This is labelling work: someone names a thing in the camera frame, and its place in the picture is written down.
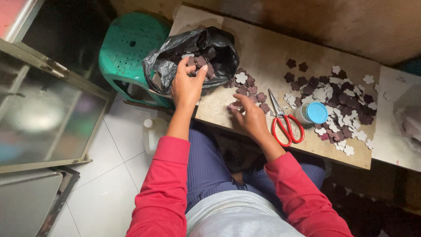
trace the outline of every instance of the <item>blue lid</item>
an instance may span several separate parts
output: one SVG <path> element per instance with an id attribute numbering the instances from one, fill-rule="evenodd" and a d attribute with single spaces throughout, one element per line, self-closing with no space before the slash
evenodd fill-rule
<path id="1" fill-rule="evenodd" d="M 322 124 L 328 119 L 328 110 L 320 102 L 312 102 L 306 108 L 306 115 L 315 124 Z"/>

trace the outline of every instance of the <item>red long-sleeve shirt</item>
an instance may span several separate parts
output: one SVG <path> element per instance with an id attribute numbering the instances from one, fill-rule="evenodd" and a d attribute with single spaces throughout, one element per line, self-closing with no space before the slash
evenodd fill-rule
<path id="1" fill-rule="evenodd" d="M 126 237 L 186 236 L 187 162 L 190 143 L 165 136 L 135 197 L 136 208 Z M 352 236 L 345 220 L 312 183 L 291 153 L 268 162 L 265 169 L 275 183 L 287 222 L 305 236 Z"/>

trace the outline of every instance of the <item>red-handled scissors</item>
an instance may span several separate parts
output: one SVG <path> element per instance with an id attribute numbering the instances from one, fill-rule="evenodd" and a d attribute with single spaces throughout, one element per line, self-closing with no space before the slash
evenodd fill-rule
<path id="1" fill-rule="evenodd" d="M 272 135 L 275 137 L 276 141 L 278 141 L 278 143 L 281 146 L 284 146 L 284 147 L 290 146 L 292 144 L 292 142 L 294 142 L 294 143 L 302 142 L 304 140 L 304 128 L 301 125 L 300 121 L 298 121 L 298 119 L 296 119 L 291 114 L 286 115 L 284 113 L 284 111 L 282 110 L 282 108 L 279 106 L 275 97 L 273 96 L 272 91 L 270 91 L 270 89 L 268 89 L 268 90 L 269 90 L 270 99 L 272 100 L 272 103 L 275 106 L 275 110 L 276 110 L 276 115 L 274 114 L 275 118 L 273 119 L 273 122 L 272 122 Z M 284 117 L 284 119 L 287 123 L 288 131 L 282 125 L 282 122 L 281 122 L 282 117 Z M 297 126 L 300 128 L 301 137 L 298 140 L 295 140 L 295 138 L 294 138 L 294 135 L 293 135 L 292 129 L 291 129 L 291 123 L 290 123 L 289 119 L 292 119 L 297 124 Z M 288 138 L 288 144 L 282 144 L 278 140 L 278 137 L 276 136 L 276 131 L 275 131 L 275 127 L 276 127 L 277 122 L 278 122 L 279 126 L 281 127 L 282 132 L 284 132 L 285 136 Z"/>

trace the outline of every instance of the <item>blue pants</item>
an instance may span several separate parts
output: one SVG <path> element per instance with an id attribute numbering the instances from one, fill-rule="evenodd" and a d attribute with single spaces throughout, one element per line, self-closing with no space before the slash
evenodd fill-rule
<path id="1" fill-rule="evenodd" d="M 245 190 L 269 200 L 279 211 L 282 203 L 275 195 L 275 186 L 264 170 L 243 172 L 245 184 L 237 183 L 228 171 L 215 137 L 201 123 L 192 121 L 189 130 L 189 164 L 187 165 L 187 209 L 200 200 L 228 190 Z M 324 162 L 312 157 L 313 164 L 301 162 L 303 171 L 318 189 L 325 179 Z"/>

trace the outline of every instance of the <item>white plastic jug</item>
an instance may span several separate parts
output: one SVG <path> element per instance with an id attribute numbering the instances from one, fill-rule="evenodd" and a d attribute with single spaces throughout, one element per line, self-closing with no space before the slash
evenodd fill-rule
<path id="1" fill-rule="evenodd" d="M 165 136 L 168 130 L 167 121 L 162 118 L 146 119 L 143 122 L 143 143 L 145 144 L 146 153 L 155 154 L 158 141 Z"/>

